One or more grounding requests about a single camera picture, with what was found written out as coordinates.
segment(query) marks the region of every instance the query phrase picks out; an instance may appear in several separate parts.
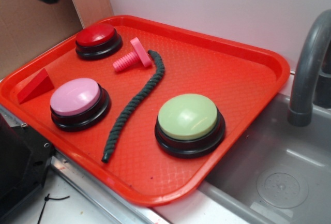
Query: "red tray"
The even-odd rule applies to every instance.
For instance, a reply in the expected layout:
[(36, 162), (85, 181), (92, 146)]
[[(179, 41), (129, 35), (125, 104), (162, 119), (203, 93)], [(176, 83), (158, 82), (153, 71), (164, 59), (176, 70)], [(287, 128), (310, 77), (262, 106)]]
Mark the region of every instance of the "red tray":
[[(286, 60), (268, 50), (136, 17), (117, 16), (100, 22), (112, 24), (122, 36), (124, 44), (117, 53), (97, 61), (79, 59), (73, 35), (5, 78), (0, 84), (0, 103), (93, 176), (139, 205), (169, 203), (195, 190), (290, 74)], [(129, 41), (134, 37), (146, 50), (161, 55), (166, 73), (135, 110), (110, 162), (104, 164), (103, 148), (115, 119), (156, 69), (154, 65), (147, 69), (136, 65), (115, 73), (112, 63), (132, 51)], [(55, 89), (75, 78), (96, 80), (112, 99), (106, 118), (84, 131), (59, 130), (51, 121), (49, 105), (55, 89), (19, 104), (17, 93), (43, 68)], [(167, 155), (154, 136), (160, 107), (185, 93), (210, 98), (227, 126), (225, 139), (218, 148), (195, 159)]]

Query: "twisted rope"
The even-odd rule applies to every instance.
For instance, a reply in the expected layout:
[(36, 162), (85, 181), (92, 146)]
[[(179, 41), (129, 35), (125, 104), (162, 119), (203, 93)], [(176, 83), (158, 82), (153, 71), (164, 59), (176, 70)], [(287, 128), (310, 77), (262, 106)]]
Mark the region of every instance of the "twisted rope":
[(156, 72), (145, 84), (142, 90), (131, 99), (131, 101), (126, 105), (126, 107), (117, 118), (112, 130), (109, 133), (106, 146), (104, 147), (103, 158), (101, 160), (104, 163), (108, 163), (112, 153), (114, 152), (119, 134), (121, 133), (121, 130), (123, 129), (127, 120), (130, 118), (130, 115), (133, 113), (136, 107), (151, 93), (151, 91), (161, 81), (164, 75), (165, 68), (161, 56), (152, 50), (149, 50), (148, 53), (154, 60), (156, 65)]

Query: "tray rim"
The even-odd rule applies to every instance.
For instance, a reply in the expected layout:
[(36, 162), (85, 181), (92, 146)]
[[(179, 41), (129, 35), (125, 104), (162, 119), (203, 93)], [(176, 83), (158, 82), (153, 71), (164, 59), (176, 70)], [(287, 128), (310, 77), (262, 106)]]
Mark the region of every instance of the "tray rim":
[[(290, 67), (288, 62), (279, 54), (269, 51), (262, 48), (257, 48), (248, 44), (242, 44), (236, 41), (230, 41), (223, 38), (210, 36), (207, 34), (201, 34), (194, 31), (189, 31), (186, 29), (182, 29), (179, 27), (170, 26), (167, 24), (162, 24), (159, 22), (154, 22), (138, 17), (133, 16), (113, 16), (109, 18), (102, 19), (97, 23), (111, 22), (112, 25), (122, 25), (122, 26), (130, 26), (132, 24), (137, 24), (139, 26), (135, 26), (136, 29), (144, 31), (146, 27), (153, 27), (153, 32), (156, 35), (160, 35), (163, 37), (172, 38), (175, 40), (179, 40), (181, 42), (192, 43), (195, 45), (201, 46), (201, 44), (205, 46), (209, 46), (210, 50), (215, 50), (219, 52), (219, 46), (227, 47), (232, 51), (232, 53), (238, 53), (238, 49), (245, 50), (245, 52), (251, 52), (253, 54), (260, 54), (261, 58), (259, 58), (259, 62), (256, 60), (251, 60), (247, 58), (243, 58), (240, 56), (236, 56), (239, 58), (243, 58), (245, 60), (250, 60), (259, 64), (263, 64), (275, 73), (276, 82), (270, 87), (269, 94), (266, 94), (259, 101), (259, 111), (255, 108), (251, 110), (236, 126), (236, 128), (227, 136), (227, 140), (233, 140), (231, 145), (227, 146), (227, 149), (223, 150), (222, 154), (212, 153), (210, 154), (208, 160), (199, 168), (199, 170), (191, 177), (191, 179), (182, 187), (174, 190), (173, 192), (164, 194), (164, 195), (143, 195), (138, 191), (134, 191), (129, 187), (125, 182), (123, 182), (120, 178), (115, 175), (105, 171), (102, 167), (98, 166), (93, 160), (89, 158), (82, 157), (81, 154), (74, 151), (74, 146), (67, 144), (66, 142), (62, 142), (60, 152), (69, 156), (70, 159), (73, 159), (79, 166), (87, 170), (94, 177), (98, 178), (108, 187), (112, 188), (116, 191), (120, 196), (125, 198), (126, 200), (143, 206), (157, 206), (164, 205), (170, 203), (180, 197), (186, 196), (190, 192), (196, 190), (198, 185), (204, 180), (206, 175), (210, 172), (210, 170), (216, 165), (216, 163), (223, 157), (223, 155), (231, 148), (231, 146), (235, 143), (235, 141), (239, 138), (239, 136), (243, 133), (243, 131), (253, 122), (253, 120), (260, 114), (260, 112), (267, 106), (267, 104), (273, 99), (273, 97), (278, 93), (281, 87), (286, 83), (289, 75), (290, 75)], [(51, 63), (56, 60), (61, 54), (56, 53), (56, 51), (64, 50), (64, 48), (73, 48), (73, 40), (75, 39), (76, 34), (72, 35), (68, 39), (44, 52), (42, 55), (36, 57), (32, 61), (23, 65), (22, 67), (16, 69), (12, 73), (10, 73), (7, 77), (4, 78), (2, 82), (0, 82), (0, 104), (2, 104), (5, 108), (7, 108), (10, 112), (20, 118), (22, 121), (27, 122), (29, 125), (34, 127), (38, 132), (40, 132), (43, 136), (45, 136), (50, 141), (54, 139), (59, 139), (59, 136), (56, 134), (49, 132), (46, 128), (39, 124), (36, 120), (34, 120), (28, 113), (26, 113), (23, 109), (18, 108), (14, 102), (10, 99), (6, 98), (6, 90), (5, 87), (13, 88), (19, 82), (27, 78), (28, 76), (36, 73), (39, 69), (42, 69), (45, 65)]]

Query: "sink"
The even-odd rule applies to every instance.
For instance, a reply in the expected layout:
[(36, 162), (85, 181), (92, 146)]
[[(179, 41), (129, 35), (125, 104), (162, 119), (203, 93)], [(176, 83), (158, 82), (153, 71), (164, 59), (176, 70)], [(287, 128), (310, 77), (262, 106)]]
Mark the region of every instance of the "sink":
[(289, 100), (272, 100), (200, 190), (250, 223), (329, 223), (331, 111), (314, 106), (311, 124), (294, 127)]

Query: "button top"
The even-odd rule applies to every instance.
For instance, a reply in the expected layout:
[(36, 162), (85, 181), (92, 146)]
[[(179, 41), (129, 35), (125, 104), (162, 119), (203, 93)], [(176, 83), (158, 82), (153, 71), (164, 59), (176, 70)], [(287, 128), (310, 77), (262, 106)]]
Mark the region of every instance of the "button top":
[(160, 109), (162, 131), (177, 140), (194, 140), (208, 134), (216, 125), (217, 108), (209, 98), (184, 94), (167, 101)]
[(63, 84), (53, 93), (51, 108), (61, 116), (80, 114), (97, 102), (100, 92), (98, 83), (93, 79), (74, 79)]
[(76, 35), (76, 42), (84, 47), (97, 46), (111, 39), (115, 29), (110, 24), (95, 24), (81, 30)]

